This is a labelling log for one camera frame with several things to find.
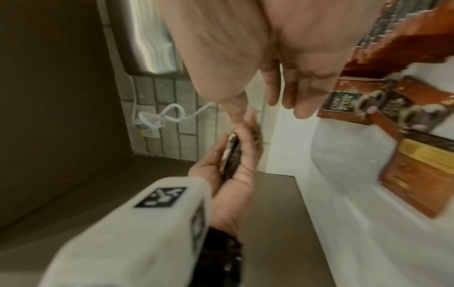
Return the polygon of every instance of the hand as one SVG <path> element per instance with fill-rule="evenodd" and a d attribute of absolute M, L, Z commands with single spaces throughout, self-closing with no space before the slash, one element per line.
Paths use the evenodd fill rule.
<path fill-rule="evenodd" d="M 227 145 L 225 134 L 204 159 L 189 170 L 189 177 L 202 177 L 213 190 L 210 225 L 218 230 L 238 236 L 253 201 L 257 165 L 263 153 L 263 141 L 255 113 L 249 111 L 235 132 L 240 140 L 241 164 L 231 179 L 225 182 L 219 172 L 219 162 Z M 258 136 L 255 144 L 253 133 Z"/>
<path fill-rule="evenodd" d="M 235 123 L 258 69 L 266 100 L 310 117 L 331 92 L 352 47 L 384 0 L 157 0 L 195 89 Z"/>

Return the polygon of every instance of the tile wall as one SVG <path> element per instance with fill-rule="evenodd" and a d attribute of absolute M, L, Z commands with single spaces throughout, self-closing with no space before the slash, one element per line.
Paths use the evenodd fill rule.
<path fill-rule="evenodd" d="M 232 130 L 227 114 L 219 107 L 213 106 L 191 120 L 179 124 L 167 122 L 166 126 L 159 131 L 160 138 L 141 136 L 131 121 L 135 96 L 139 105 L 155 107 L 158 113 L 167 105 L 178 103 L 189 115 L 207 102 L 197 95 L 189 79 L 169 76 L 131 78 L 126 74 L 116 49 L 104 1 L 97 0 L 97 2 L 133 152 L 188 161 L 197 161 L 202 158 L 223 133 Z M 257 111 L 257 121 L 262 127 L 264 154 L 259 169 L 264 170 L 279 108 L 265 104 L 264 85 L 259 73 L 252 79 L 246 92 L 249 107 Z"/>

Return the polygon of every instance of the brown wall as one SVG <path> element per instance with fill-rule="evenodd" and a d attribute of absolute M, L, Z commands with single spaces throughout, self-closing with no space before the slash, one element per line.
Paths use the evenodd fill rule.
<path fill-rule="evenodd" d="M 131 154 L 95 0 L 0 1 L 0 227 Z"/>

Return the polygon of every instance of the gray floor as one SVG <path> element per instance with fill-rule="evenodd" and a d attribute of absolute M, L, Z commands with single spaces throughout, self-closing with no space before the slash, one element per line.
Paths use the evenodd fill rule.
<path fill-rule="evenodd" d="M 0 231 L 0 286 L 34 287 L 67 240 L 167 176 L 192 163 L 131 157 L 88 179 Z M 245 231 L 246 287 L 334 287 L 293 177 L 260 174 Z"/>

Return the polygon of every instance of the human hand holding cookie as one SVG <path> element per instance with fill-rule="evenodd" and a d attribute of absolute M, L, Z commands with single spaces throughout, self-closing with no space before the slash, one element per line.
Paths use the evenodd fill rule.
<path fill-rule="evenodd" d="M 251 110 L 236 124 L 233 136 L 225 134 L 190 169 L 189 177 L 202 177 L 212 187 L 212 227 L 238 236 L 252 205 L 262 153 L 260 126 Z"/>

